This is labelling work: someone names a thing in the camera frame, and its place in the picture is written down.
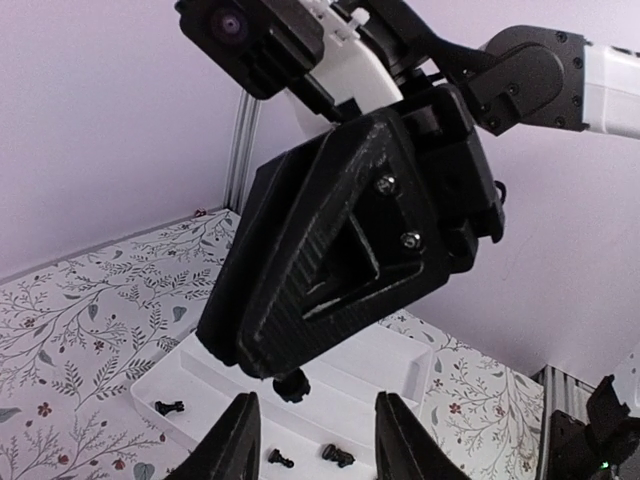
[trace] floral tablecloth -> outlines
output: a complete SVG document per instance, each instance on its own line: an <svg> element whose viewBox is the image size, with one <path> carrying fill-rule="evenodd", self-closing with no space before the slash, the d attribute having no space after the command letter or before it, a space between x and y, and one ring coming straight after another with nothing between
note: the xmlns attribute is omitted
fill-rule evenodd
<svg viewBox="0 0 640 480"><path fill-rule="evenodd" d="M128 387L192 331L239 217L194 218L0 286L0 480L155 480L188 452ZM422 422L473 479L533 479L542 388L406 312L436 351Z"/></svg>

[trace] camera lens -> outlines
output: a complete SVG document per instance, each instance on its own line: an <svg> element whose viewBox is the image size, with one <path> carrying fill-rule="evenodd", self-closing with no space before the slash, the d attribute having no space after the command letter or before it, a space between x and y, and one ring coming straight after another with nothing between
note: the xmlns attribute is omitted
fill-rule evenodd
<svg viewBox="0 0 640 480"><path fill-rule="evenodd" d="M213 36L226 45L239 45L249 36L245 15L234 8L219 8L211 18Z"/></svg>

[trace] screw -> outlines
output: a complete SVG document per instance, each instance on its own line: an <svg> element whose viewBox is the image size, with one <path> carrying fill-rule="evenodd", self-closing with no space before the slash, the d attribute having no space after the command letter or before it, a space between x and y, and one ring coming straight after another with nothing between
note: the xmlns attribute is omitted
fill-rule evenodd
<svg viewBox="0 0 640 480"><path fill-rule="evenodd" d="M376 180L375 188L381 195L393 195L398 188L398 182L394 176L385 175Z"/></svg>
<svg viewBox="0 0 640 480"><path fill-rule="evenodd" d="M340 450L333 444L327 445L322 451L322 459L335 462L340 468L348 467L356 463L356 458L350 453Z"/></svg>
<svg viewBox="0 0 640 480"><path fill-rule="evenodd" d="M489 119L489 128L491 130L497 130L500 128L500 119L497 117L493 117Z"/></svg>
<svg viewBox="0 0 640 480"><path fill-rule="evenodd" d="M293 462L293 460L284 458L280 453L280 450L278 450L277 448L273 452L271 452L271 454L269 455L268 462L279 463L280 465L283 465L286 468L293 468L295 466L295 463Z"/></svg>
<svg viewBox="0 0 640 480"><path fill-rule="evenodd" d="M171 412L184 412L184 403L182 402L176 402L173 404L156 402L155 407L156 412L158 412L163 417L166 417L167 414Z"/></svg>
<svg viewBox="0 0 640 480"><path fill-rule="evenodd" d="M402 246L409 250L418 250L422 246L422 237L417 232L407 232L400 238Z"/></svg>

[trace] gray leaf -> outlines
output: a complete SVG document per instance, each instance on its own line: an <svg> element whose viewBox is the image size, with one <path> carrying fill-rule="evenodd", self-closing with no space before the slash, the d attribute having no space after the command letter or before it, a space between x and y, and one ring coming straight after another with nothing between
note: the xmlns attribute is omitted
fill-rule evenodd
<svg viewBox="0 0 640 480"><path fill-rule="evenodd" d="M41 362L46 363L47 365L51 365L52 367L55 367L55 365L53 364L53 360L51 360L51 357L44 350L40 350L40 352L38 353L38 358L40 359Z"/></svg>
<svg viewBox="0 0 640 480"><path fill-rule="evenodd" d="M138 463L133 467L133 476L136 480L151 480L156 473L156 467L150 463Z"/></svg>
<svg viewBox="0 0 640 480"><path fill-rule="evenodd" d="M95 320L96 315L98 314L98 306L95 303L92 303L91 305L89 305L88 311L91 320Z"/></svg>
<svg viewBox="0 0 640 480"><path fill-rule="evenodd" d="M187 307L173 307L173 323L178 323L187 313Z"/></svg>
<svg viewBox="0 0 640 480"><path fill-rule="evenodd" d="M0 423L4 423L17 413L22 412L19 408L0 408Z"/></svg>
<svg viewBox="0 0 640 480"><path fill-rule="evenodd" d="M47 324L46 323L44 325L41 325L40 328L38 328L38 330L36 330L33 333L33 338L36 338L38 335L40 335L42 332L44 332L45 328L47 328Z"/></svg>

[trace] table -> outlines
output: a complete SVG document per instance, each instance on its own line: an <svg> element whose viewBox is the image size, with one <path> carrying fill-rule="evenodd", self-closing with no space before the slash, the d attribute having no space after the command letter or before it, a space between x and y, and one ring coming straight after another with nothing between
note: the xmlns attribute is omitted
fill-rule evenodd
<svg viewBox="0 0 640 480"><path fill-rule="evenodd" d="M188 452L128 387L195 327L239 217L227 210L0 286L0 480L161 479ZM401 311L436 352L420 420L473 479L535 478L542 387Z"/></svg>

